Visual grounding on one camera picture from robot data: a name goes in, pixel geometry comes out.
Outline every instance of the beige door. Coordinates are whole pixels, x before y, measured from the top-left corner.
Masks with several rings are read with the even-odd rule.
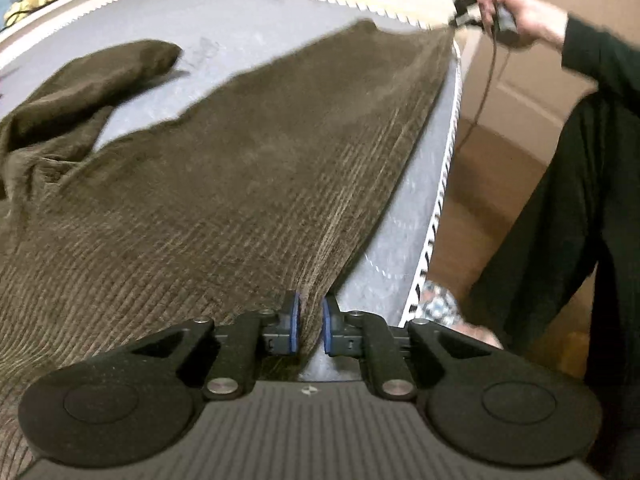
[[[546,0],[640,45],[640,0]],[[483,38],[468,72],[462,115],[472,118],[487,80],[492,45]],[[500,48],[494,82],[479,123],[543,162],[554,153],[564,120],[592,82],[564,72],[560,55],[543,45],[525,52]]]

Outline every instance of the brown floor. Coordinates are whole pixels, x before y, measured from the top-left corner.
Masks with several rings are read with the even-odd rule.
[[[468,132],[461,120],[458,140]],[[429,277],[457,298],[469,290],[507,234],[545,167],[498,136],[477,127],[456,154]],[[529,357],[556,368],[566,337],[589,330],[593,280],[590,278],[531,349]]]

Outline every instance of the gray mat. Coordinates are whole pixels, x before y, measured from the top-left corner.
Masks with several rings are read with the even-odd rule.
[[[0,72],[0,118],[47,77],[76,57],[127,41],[171,41],[184,55],[161,85],[122,104],[95,149],[119,136],[174,118],[234,74],[250,70],[370,18],[379,28],[406,32],[408,23],[338,4],[313,0],[117,0],[80,17],[23,53]],[[367,310],[399,324],[409,293],[415,292],[423,245],[442,208],[443,161],[457,117],[458,59],[452,61],[439,98],[369,245],[337,291],[343,310]],[[301,374],[308,381],[359,378],[357,363],[331,359],[320,347]]]

